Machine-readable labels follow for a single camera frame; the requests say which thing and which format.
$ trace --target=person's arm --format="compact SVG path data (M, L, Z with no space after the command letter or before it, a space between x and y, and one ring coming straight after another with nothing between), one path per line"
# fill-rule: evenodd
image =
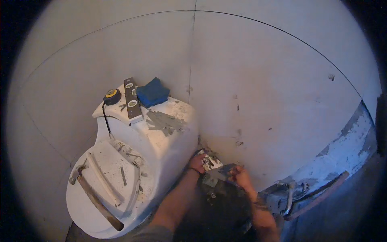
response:
M202 165L202 158L204 156L205 154L200 154L193 157L190 161L189 168L194 168L200 173L204 173ZM165 197L149 225L164 226L172 231L172 233L175 232L184 214L188 211L190 202L195 194L195 187L199 176L199 173L195 170L188 169L175 189Z
M250 176L247 171L236 166L231 172L231 180L242 187L251 202L253 213L253 226L258 232L258 236L263 242L279 242L279 231L264 201L259 197L251 184Z

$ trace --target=toilet bowl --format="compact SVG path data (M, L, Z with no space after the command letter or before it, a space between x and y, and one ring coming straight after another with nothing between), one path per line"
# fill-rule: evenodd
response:
M112 137L101 103L92 115L98 124L95 144L78 159L71 174L79 165L88 165L87 155L92 154L121 204L115 206L90 166L82 175L105 207L124 224L123 230L113 228L78 182L67 184L66 202L71 218L85 233L99 239L119 237L141 226L181 175L198 143L197 119L190 105L168 97L166 102L149 109L141 107L144 119L130 124L122 106L126 103L125 88L121 85L118 89L122 93L120 101L104 109ZM181 131L165 136L147 122L149 110L183 119L185 125Z

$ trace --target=floor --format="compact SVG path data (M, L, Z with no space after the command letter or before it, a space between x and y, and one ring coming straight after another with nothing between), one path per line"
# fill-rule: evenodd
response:
M285 222L282 241L356 241L385 178L386 160L375 154L330 197L293 221ZM128 241L130 234L107 241ZM74 223L66 242L97 242Z

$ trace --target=white wall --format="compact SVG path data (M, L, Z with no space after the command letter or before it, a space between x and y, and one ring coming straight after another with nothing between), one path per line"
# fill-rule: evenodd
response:
M312 2L50 3L21 50L7 107L12 175L39 233L64 241L70 166L95 141L92 112L124 78L157 76L189 101L203 139L244 163L257 189L312 161L361 98L374 117L380 83L366 39L340 2Z

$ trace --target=blue sponge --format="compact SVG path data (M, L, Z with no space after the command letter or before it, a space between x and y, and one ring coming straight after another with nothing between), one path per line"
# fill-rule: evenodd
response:
M150 83L136 90L137 98L145 107L151 107L168 100L170 90L163 87L160 79L155 77Z

